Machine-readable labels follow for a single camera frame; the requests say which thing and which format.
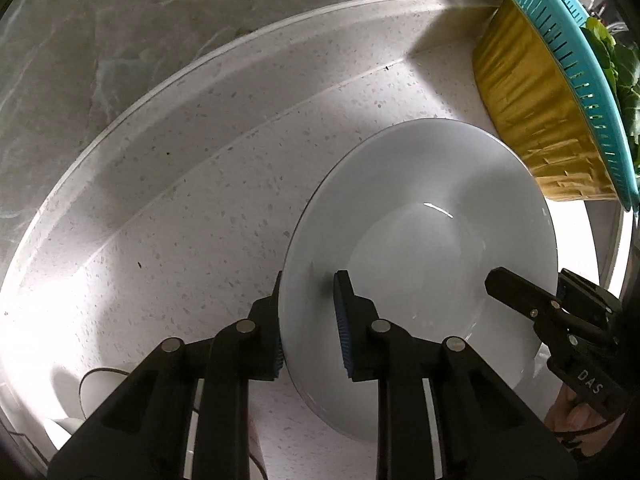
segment black clamp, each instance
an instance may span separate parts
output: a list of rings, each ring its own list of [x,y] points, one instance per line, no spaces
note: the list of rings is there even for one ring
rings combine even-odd
[[[618,298],[566,269],[556,296],[503,267],[484,284],[490,296],[532,320],[550,350],[547,367],[581,401],[606,421],[628,410],[640,378]]]
[[[430,342],[379,319],[346,270],[334,276],[334,304],[349,377],[378,381],[378,480],[435,478],[425,388],[445,479],[577,477],[571,456],[464,340]]]
[[[198,380],[204,378],[191,478],[249,480],[248,380],[283,364],[278,286],[247,319],[212,338],[165,339],[54,455],[49,480],[183,478]]]

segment speckled surface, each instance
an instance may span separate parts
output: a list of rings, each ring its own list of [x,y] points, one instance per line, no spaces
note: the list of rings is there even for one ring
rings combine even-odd
[[[0,18],[0,276],[52,187],[127,107],[214,49],[348,0],[14,0]]]
[[[5,410],[18,423],[20,407],[78,416],[90,368],[244,317],[320,180],[366,137],[435,116],[491,131],[470,54],[493,5],[321,10],[213,53],[124,114],[42,205],[0,291],[17,401],[7,409],[0,392]],[[375,448],[324,425],[285,370],[252,383],[250,402],[271,478],[373,478]]]

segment metal screw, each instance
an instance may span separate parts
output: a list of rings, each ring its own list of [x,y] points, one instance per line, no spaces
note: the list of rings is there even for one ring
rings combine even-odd
[[[160,348],[163,352],[167,352],[168,354],[171,352],[175,352],[178,348],[180,348],[180,340],[177,337],[170,337],[169,339],[165,339],[162,341]]]
[[[236,323],[236,330],[241,334],[248,334],[255,330],[255,323],[250,319],[241,319]]]
[[[459,337],[450,337],[447,339],[447,348],[454,352],[462,352],[465,349],[466,343]]]
[[[391,323],[386,319],[377,319],[371,323],[371,329],[373,332],[378,332],[380,334],[389,332],[389,330],[391,330]]]

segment black cable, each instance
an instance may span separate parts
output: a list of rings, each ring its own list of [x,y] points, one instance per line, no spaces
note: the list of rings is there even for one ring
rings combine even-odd
[[[80,379],[80,384],[78,384],[78,402],[80,403],[80,411],[82,412],[82,416],[84,416],[84,420],[87,419],[87,416],[86,416],[86,413],[84,412],[84,407],[82,406],[82,396],[80,395],[80,391],[82,390],[82,383],[84,383],[84,380],[88,376],[96,372],[112,372],[115,374],[124,375],[125,377],[129,375],[129,372],[126,372],[124,370],[118,370],[117,368],[109,368],[109,367],[92,368],[87,373],[85,373],[84,376],[82,376],[82,379]]]
[[[573,440],[577,436],[588,435],[591,433],[595,433],[596,431],[600,431],[603,428],[606,428],[612,422],[615,422],[616,418],[612,418],[611,420],[605,420],[592,428],[587,428],[586,430],[578,430],[578,431],[553,431],[552,433],[558,438],[565,438],[569,441]]]

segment plastic basket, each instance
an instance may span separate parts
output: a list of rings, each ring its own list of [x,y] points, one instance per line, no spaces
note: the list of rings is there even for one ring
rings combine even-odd
[[[626,210],[640,196],[625,129],[598,60],[580,31],[588,17],[578,0],[516,0],[564,70],[589,121],[616,193]]]

